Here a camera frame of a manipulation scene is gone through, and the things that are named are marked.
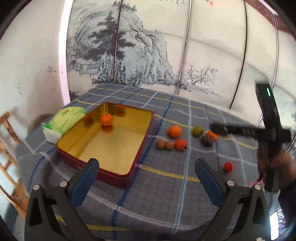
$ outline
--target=human hand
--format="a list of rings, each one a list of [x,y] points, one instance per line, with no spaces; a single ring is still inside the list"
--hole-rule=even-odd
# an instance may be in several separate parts
[[[264,160],[260,150],[257,151],[258,160],[258,173],[260,174],[267,166],[268,160]],[[296,179],[296,164],[290,154],[283,150],[275,156],[270,163],[269,167],[277,168],[280,171],[279,187],[280,189],[286,188],[291,182]],[[266,174],[263,175],[263,181],[266,179]]]

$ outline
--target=wooden chair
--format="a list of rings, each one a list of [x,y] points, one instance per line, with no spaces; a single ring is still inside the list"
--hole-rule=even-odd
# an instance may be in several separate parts
[[[6,112],[4,115],[0,116],[0,124],[4,124],[6,129],[8,130],[10,136],[15,141],[15,143],[18,145],[20,144],[20,139],[14,132],[13,128],[9,124],[7,118],[9,117],[9,113]],[[9,195],[0,185],[0,192],[6,197],[6,199],[14,206],[14,208],[17,210],[17,212],[21,215],[23,219],[26,217],[27,207],[28,207],[28,197],[26,195],[26,189],[24,187],[24,184],[19,179],[17,182],[13,180],[13,178],[8,174],[7,170],[10,167],[11,164],[15,165],[17,167],[17,162],[13,158],[13,156],[9,153],[9,151],[4,146],[3,142],[0,140],[0,153],[4,153],[8,157],[8,162],[5,166],[0,164],[0,170],[3,172],[3,174],[6,176],[6,178],[11,182],[11,184],[14,186],[14,191],[12,195]]]

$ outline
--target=dark sleeve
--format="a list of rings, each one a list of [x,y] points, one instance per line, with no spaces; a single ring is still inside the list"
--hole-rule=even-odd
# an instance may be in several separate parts
[[[287,225],[296,217],[296,185],[295,182],[291,184],[287,189],[281,190],[279,195],[279,203]]]

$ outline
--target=gray checkered tablecloth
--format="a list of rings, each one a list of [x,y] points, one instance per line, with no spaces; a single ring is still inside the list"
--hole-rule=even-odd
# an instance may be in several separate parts
[[[209,129],[211,121],[247,124],[213,107],[164,93],[126,85],[101,84],[71,102],[88,112],[103,102],[114,102],[153,111],[151,128],[138,160],[135,179],[129,189],[100,181],[92,185],[78,213],[97,237],[114,240],[155,240],[156,234],[180,240],[196,239],[217,212],[194,172],[197,158],[204,158],[214,170],[228,160],[234,171],[225,175],[247,186],[258,178],[256,146],[253,139],[218,138],[205,148],[193,137],[191,127]],[[167,136],[178,123],[190,148],[184,152],[155,148],[158,138]],[[55,145],[45,141],[39,126],[18,146],[21,178],[31,192],[35,184],[55,186],[76,172],[56,155]]]

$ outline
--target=rectangular tray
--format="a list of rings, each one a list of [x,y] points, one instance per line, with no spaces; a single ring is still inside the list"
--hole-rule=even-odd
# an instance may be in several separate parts
[[[100,118],[109,113],[111,126],[102,126]],[[90,158],[100,163],[97,179],[119,188],[127,188],[146,137],[153,113],[136,107],[102,103],[58,142],[58,153],[68,165],[81,169]]]

